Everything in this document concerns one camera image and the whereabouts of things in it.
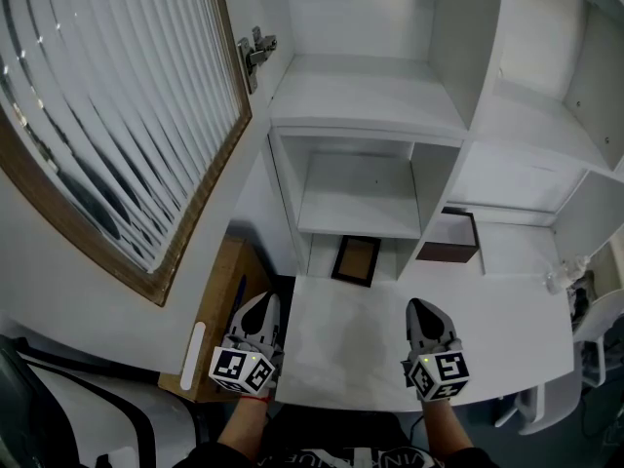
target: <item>marker cube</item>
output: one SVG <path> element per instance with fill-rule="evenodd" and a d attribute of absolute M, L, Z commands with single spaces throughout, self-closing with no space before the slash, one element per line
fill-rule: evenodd
<path fill-rule="evenodd" d="M 408 373 L 420 400 L 440 401 L 459 395 L 470 380 L 463 353 L 457 350 L 418 356 Z"/>
<path fill-rule="evenodd" d="M 208 376 L 231 392 L 257 395 L 274 370 L 259 352 L 215 347 Z"/>

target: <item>black shirt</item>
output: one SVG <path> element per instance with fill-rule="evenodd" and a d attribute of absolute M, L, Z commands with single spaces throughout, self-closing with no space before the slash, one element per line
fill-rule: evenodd
<path fill-rule="evenodd" d="M 240 452 L 217 443 L 206 443 L 195 448 L 176 468 L 252 468 L 252 463 Z M 429 468 L 439 464 L 427 451 L 413 448 L 344 448 L 284 449 L 261 455 L 255 466 L 286 468 L 309 466 L 315 468 Z M 445 468 L 496 468 L 488 455 L 479 448 L 467 448 L 450 456 Z"/>

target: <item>sleeve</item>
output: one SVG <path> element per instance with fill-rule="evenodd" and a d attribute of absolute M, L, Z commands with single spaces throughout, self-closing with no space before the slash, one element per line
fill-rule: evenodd
<path fill-rule="evenodd" d="M 492 463 L 488 454 L 480 448 L 465 448 L 450 455 L 445 463 L 446 468 L 498 468 Z"/>
<path fill-rule="evenodd" d="M 209 466 L 252 468 L 252 462 L 229 446 L 209 442 L 192 450 L 188 457 L 180 461 L 175 468 L 207 468 Z"/>

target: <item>brown box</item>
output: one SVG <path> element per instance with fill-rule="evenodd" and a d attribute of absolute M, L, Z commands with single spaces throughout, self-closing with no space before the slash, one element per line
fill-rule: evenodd
<path fill-rule="evenodd" d="M 477 225 L 472 214 L 445 209 L 417 260 L 467 263 L 479 251 Z"/>
<path fill-rule="evenodd" d="M 161 373 L 158 386 L 198 403 L 230 402 L 238 399 L 238 394 L 223 390 L 208 377 L 213 349 L 223 340 L 230 314 L 255 296 L 271 289 L 269 278 L 252 245 L 242 239 L 225 236 L 195 320 L 195 323 L 204 323 L 206 330 L 191 388 L 180 388 L 181 372 Z"/>

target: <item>wooden window frame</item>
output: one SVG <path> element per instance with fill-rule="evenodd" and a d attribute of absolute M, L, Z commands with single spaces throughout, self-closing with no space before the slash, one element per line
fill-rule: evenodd
<path fill-rule="evenodd" d="M 72 245 L 126 286 L 163 306 L 190 241 L 216 182 L 245 128 L 252 109 L 239 66 L 239 58 L 225 0 L 215 0 L 219 34 L 225 45 L 226 65 L 234 80 L 240 116 L 219 148 L 195 194 L 191 198 L 160 266 L 152 273 L 137 267 L 114 248 L 83 215 L 69 203 L 32 158 L 15 132 L 7 113 L 0 109 L 0 168 L 30 204 Z"/>

